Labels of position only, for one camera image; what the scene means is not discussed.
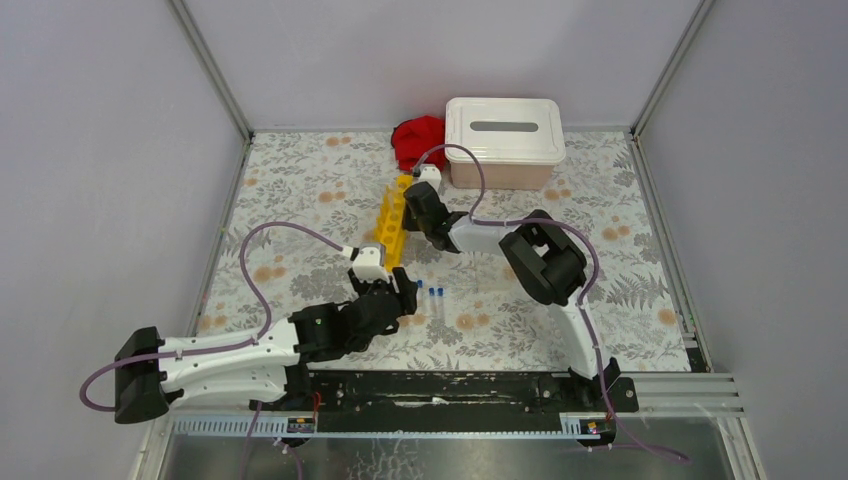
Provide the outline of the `yellow test tube rack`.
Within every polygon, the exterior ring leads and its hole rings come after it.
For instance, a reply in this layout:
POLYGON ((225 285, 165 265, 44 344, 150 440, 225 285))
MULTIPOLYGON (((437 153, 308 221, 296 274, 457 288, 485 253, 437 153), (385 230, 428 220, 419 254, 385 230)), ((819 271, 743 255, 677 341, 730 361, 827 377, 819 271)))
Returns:
POLYGON ((385 249, 385 267, 391 271, 402 263, 407 232, 403 227, 406 209, 405 191, 413 184, 414 177, 401 174, 390 182, 384 191, 374 239, 385 249))

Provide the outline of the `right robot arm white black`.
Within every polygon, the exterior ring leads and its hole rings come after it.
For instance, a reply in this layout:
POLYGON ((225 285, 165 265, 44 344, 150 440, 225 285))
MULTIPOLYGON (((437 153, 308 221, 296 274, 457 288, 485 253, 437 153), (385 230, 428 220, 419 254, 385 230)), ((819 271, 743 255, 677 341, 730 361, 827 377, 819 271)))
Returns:
POLYGON ((451 212, 425 182, 409 187, 404 199, 406 227, 423 233, 439 251, 503 257, 527 295, 548 307, 566 342, 568 371, 582 377, 573 386, 579 407, 597 412, 612 400, 620 368, 603 346, 588 307, 599 259, 585 236, 543 210, 518 220, 451 212))

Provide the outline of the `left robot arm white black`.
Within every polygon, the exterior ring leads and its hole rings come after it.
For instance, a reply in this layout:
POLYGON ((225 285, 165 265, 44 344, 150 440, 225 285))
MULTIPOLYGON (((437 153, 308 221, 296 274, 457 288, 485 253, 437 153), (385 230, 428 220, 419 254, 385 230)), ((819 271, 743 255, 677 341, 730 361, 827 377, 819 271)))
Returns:
POLYGON ((306 307, 266 332, 163 338, 154 327, 136 330, 115 356, 115 422, 141 423, 204 402, 276 401, 301 409, 312 391, 308 365, 365 351, 417 310, 419 286, 402 267, 388 281, 351 283, 356 299, 306 307))

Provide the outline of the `white plastic box lid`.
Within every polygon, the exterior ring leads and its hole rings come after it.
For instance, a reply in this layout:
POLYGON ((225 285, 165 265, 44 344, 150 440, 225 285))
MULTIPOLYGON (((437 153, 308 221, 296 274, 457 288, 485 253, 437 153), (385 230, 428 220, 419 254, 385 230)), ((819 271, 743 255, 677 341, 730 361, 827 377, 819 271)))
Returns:
POLYGON ((566 156, 560 109, 550 99, 456 97, 445 111, 445 141, 482 163, 556 165, 566 156))

